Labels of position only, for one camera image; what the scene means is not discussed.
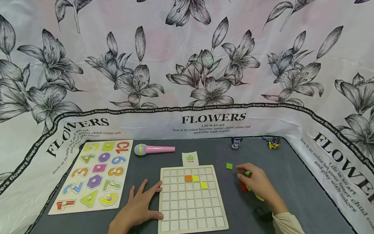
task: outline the table surface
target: table surface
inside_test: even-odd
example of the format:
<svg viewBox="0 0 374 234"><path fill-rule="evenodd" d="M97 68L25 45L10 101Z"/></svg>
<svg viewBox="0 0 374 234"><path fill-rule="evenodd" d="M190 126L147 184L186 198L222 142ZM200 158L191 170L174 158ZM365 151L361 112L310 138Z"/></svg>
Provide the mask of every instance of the table surface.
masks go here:
<svg viewBox="0 0 374 234"><path fill-rule="evenodd" d="M334 206L325 191L311 175L291 146L283 139L281 146L270 150L261 138L246 138L239 149L230 148L230 139L189 139L189 140L147 140L134 141L134 146L143 143L157 146L175 146L175 153L136 156L131 152L120 208L128 200L130 187L139 187L149 180L150 188L160 178L162 167L182 166L182 152L197 151L200 165L214 165L225 207L229 229L217 234L250 232L256 234L274 233L272 223L263 223L254 216L254 209L265 206L252 192L242 192L235 170L226 169L226 163L234 165L251 162L261 167L284 198L290 212L299 220L305 233L353 234L350 225ZM119 209L100 210L63 215L48 215L50 207L62 182L45 212L36 223L32 234L38 233L107 233L108 225ZM150 210L158 210L159 195L156 194ZM148 221L133 228L131 233L157 234L156 220Z"/></svg>

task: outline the pink microphone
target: pink microphone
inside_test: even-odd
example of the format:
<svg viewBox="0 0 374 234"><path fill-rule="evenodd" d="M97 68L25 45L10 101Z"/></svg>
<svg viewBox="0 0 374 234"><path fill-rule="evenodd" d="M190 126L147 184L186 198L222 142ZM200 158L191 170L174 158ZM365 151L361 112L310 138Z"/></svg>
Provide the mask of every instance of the pink microphone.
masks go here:
<svg viewBox="0 0 374 234"><path fill-rule="evenodd" d="M134 152L136 155L139 155L139 156L143 156L146 154L154 154L154 153L168 153L168 152L175 152L175 147L149 146L145 144L138 144L135 146Z"/></svg>

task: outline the sleeve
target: sleeve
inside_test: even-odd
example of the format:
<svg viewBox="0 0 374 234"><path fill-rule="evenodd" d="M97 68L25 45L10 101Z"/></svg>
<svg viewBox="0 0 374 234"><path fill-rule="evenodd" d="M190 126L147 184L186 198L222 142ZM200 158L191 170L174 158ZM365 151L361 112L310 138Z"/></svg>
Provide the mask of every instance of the sleeve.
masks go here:
<svg viewBox="0 0 374 234"><path fill-rule="evenodd" d="M273 214L276 234L305 234L296 217L290 213Z"/></svg>

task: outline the hand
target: hand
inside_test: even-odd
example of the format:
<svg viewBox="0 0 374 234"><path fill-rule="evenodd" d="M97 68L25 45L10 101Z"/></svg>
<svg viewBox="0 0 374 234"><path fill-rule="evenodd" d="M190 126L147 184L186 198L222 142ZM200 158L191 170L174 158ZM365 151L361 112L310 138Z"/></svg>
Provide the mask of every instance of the hand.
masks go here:
<svg viewBox="0 0 374 234"><path fill-rule="evenodd" d="M237 174L237 178L245 183L255 194L264 199L275 215L288 212L286 204L267 178L264 170L251 163L237 165L235 168L242 172L242 174ZM250 177L243 175L245 171L250 171Z"/></svg>
<svg viewBox="0 0 374 234"><path fill-rule="evenodd" d="M162 213L148 210L149 202L153 195L162 190L160 188L162 181L157 182L148 191L143 192L147 182L147 179L143 181L135 196L135 186L131 187L129 201L109 225L108 234L126 234L132 226L142 224L150 219L163 219Z"/></svg>

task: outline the microphone head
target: microphone head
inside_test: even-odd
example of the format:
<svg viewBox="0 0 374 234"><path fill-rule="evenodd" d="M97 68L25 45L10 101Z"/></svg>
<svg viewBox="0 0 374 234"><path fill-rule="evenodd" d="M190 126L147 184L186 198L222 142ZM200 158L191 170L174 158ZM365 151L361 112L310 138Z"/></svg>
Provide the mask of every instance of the microphone head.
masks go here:
<svg viewBox="0 0 374 234"><path fill-rule="evenodd" d="M134 148L134 153L136 155L139 155L139 156L145 155L146 154L146 152L145 152L146 147L147 147L147 145L145 145L145 144L138 144Z"/></svg>

